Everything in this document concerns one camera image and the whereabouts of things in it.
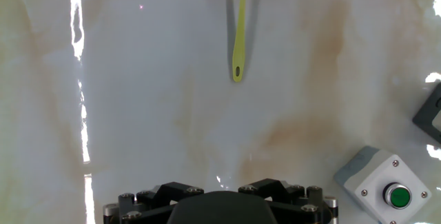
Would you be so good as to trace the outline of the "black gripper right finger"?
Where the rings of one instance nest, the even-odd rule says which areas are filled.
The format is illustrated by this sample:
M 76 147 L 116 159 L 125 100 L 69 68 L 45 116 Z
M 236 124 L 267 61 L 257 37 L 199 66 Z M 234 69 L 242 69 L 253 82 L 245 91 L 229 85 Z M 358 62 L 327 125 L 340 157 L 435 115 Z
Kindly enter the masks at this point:
M 338 200 L 316 185 L 303 187 L 262 179 L 242 185 L 238 192 L 260 197 L 277 223 L 338 224 Z

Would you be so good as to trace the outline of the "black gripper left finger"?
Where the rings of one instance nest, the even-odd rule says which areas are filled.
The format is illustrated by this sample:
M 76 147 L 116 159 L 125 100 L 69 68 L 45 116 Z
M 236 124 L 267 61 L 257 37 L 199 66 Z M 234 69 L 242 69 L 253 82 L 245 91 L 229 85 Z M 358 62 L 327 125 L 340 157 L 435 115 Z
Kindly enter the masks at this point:
M 204 189 L 183 183 L 170 182 L 136 194 L 127 192 L 118 201 L 103 206 L 103 223 L 166 223 L 174 204 L 192 196 L 204 194 Z

